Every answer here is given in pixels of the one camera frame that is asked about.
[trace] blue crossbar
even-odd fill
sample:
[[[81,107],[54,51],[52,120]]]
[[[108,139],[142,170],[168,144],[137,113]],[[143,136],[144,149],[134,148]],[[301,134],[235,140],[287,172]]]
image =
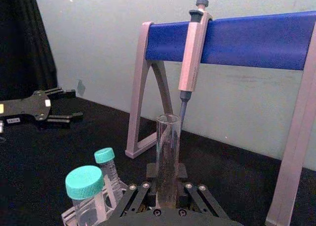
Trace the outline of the blue crossbar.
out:
[[[316,11],[210,21],[202,63],[303,70]],[[147,60],[182,62],[189,22],[151,25]]]

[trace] teal screw cap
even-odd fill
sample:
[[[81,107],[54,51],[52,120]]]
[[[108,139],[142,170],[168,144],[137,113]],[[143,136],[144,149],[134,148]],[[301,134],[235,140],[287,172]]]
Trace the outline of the teal screw cap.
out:
[[[71,171],[65,179],[67,195],[84,200],[98,194],[104,185],[102,171],[96,166],[82,166]]]
[[[94,153],[96,163],[106,163],[114,159],[114,157],[112,148],[104,148]]]

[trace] black table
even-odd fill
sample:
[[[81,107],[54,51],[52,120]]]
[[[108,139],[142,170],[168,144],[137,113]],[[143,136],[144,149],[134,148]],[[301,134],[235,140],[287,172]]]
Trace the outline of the black table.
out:
[[[94,163],[93,153],[112,147],[122,181],[145,181],[155,148],[136,159],[125,156],[129,114],[76,98],[53,102],[55,114],[84,112],[71,129],[39,131],[31,124],[7,127],[0,144],[1,225],[62,225],[72,206],[65,177]],[[153,133],[154,121],[142,118],[140,139]],[[264,225],[277,182],[280,161],[183,131],[180,161],[189,180],[205,184],[222,208],[245,226]],[[316,225],[316,172],[303,169],[292,226]]]

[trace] black curtain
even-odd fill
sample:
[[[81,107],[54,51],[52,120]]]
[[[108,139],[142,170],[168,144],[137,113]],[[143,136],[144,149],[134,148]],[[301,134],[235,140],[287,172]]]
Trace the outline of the black curtain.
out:
[[[0,5],[0,100],[56,87],[56,68],[36,0],[0,0]]]

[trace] light blue wall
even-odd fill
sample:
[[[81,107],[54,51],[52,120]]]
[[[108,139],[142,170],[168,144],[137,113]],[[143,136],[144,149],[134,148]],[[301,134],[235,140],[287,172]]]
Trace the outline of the light blue wall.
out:
[[[196,0],[38,0],[58,69],[67,89],[85,86],[83,98],[129,111],[139,28],[144,21],[189,20]],[[209,0],[216,18],[316,10],[316,0]],[[166,63],[172,102],[181,63]],[[202,65],[184,129],[247,150],[281,158],[302,72]],[[163,112],[150,72],[142,116]],[[305,166],[316,170],[316,125]]]

